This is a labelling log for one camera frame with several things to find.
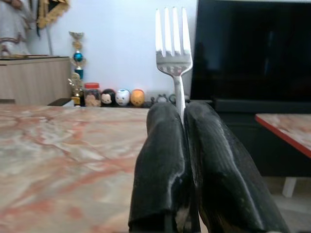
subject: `television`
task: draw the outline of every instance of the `television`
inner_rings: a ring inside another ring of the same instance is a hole
[[[192,100],[311,101],[311,4],[199,0]]]

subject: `floor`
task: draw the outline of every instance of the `floor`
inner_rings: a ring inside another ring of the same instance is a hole
[[[297,180],[292,198],[282,196],[285,178],[265,177],[268,188],[291,233],[311,233],[311,178]],[[207,233],[201,222],[202,233]]]

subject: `pink marble surface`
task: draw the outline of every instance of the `pink marble surface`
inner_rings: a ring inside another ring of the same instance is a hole
[[[128,231],[146,109],[0,105],[0,232]]]
[[[257,114],[256,120],[311,158],[311,114]]]

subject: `glass jar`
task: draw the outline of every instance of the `glass jar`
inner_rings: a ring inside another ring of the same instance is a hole
[[[84,99],[86,107],[101,106],[101,92],[99,90],[99,83],[84,84]]]

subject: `wooden cabinet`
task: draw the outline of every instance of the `wooden cabinet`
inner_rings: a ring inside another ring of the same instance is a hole
[[[70,98],[68,57],[0,60],[0,103],[47,105]]]

